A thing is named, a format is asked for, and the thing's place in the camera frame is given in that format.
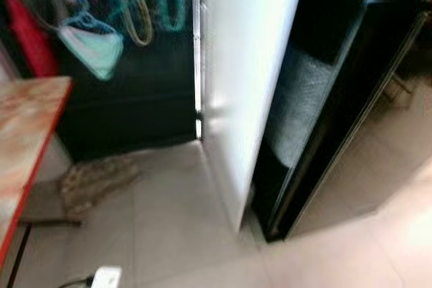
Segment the clear bubble wrap sheet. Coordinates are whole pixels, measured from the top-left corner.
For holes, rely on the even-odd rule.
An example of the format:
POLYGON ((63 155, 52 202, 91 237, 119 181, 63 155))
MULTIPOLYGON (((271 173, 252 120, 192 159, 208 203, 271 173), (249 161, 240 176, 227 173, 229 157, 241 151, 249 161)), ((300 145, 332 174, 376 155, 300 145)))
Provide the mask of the clear bubble wrap sheet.
POLYGON ((337 74, 330 64, 287 48, 263 133, 285 167, 298 164, 337 74))

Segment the orange patterned red-edged table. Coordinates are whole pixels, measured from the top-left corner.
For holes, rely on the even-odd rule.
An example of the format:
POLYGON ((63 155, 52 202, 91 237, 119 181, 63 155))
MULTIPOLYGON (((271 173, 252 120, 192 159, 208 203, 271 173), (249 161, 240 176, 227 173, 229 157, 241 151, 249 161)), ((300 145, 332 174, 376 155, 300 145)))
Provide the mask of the orange patterned red-edged table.
POLYGON ((0 268, 72 87, 70 76, 0 84, 0 268))

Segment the teal face mask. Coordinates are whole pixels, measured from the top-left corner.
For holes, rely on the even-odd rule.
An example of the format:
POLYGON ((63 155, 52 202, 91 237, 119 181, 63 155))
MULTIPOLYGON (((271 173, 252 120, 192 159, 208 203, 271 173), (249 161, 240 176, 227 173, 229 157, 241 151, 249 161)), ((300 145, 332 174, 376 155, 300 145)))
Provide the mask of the teal face mask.
POLYGON ((114 27, 81 11, 63 20, 57 35, 95 78, 108 81, 124 51, 124 36, 114 27))

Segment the black table leg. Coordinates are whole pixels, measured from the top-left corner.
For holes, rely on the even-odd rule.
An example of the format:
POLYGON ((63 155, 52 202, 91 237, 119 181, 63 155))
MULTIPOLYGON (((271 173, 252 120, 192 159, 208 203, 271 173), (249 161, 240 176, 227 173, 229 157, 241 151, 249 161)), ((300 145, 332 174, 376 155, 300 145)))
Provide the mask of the black table leg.
POLYGON ((32 231, 32 226, 30 223, 25 223, 24 225, 24 234, 20 239, 18 244, 18 250, 16 250, 15 257, 13 257, 12 268, 9 271, 9 278, 6 282, 5 288, 14 288, 16 284, 16 279, 18 279, 18 273, 21 266, 22 261, 24 260, 24 254, 28 245, 28 240, 30 239, 30 234, 32 231))

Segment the red plastic chair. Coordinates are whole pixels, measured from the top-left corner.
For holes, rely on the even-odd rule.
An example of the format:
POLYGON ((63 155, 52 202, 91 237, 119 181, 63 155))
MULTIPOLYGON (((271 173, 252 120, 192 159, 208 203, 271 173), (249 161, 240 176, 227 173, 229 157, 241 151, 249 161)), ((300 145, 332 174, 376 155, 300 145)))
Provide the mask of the red plastic chair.
POLYGON ((10 29, 19 42, 28 69, 37 78, 59 76, 59 64, 53 54, 47 33, 22 0, 4 0, 10 18, 10 29))

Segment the black glass fridge door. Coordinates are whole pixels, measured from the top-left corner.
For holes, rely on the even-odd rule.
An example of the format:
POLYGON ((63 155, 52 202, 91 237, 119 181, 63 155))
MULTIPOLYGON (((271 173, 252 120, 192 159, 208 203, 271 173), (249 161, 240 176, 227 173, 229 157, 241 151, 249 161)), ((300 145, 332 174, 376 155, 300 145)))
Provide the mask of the black glass fridge door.
POLYGON ((351 142, 419 31, 428 0, 299 0, 287 47, 337 70, 293 169, 263 137, 251 177, 251 213, 263 239, 288 238, 351 142))

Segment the brown patterned floor mat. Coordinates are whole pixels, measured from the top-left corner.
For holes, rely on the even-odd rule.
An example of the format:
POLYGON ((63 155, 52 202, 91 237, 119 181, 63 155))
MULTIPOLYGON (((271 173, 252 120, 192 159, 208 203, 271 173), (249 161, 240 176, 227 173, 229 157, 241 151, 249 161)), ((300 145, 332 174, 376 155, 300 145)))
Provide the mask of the brown patterned floor mat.
POLYGON ((96 205, 125 190, 141 175, 141 168, 129 156, 108 156, 73 165, 58 183, 65 217, 86 217, 96 205))

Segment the black cabinet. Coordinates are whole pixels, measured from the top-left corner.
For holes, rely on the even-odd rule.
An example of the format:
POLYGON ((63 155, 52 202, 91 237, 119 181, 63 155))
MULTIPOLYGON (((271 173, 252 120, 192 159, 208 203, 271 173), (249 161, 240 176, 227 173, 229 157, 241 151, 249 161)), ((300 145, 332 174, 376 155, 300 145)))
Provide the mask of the black cabinet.
POLYGON ((92 161, 196 137, 198 0, 69 0, 124 36, 108 81, 95 78, 57 33, 61 74, 73 78, 59 137, 73 161, 92 161))

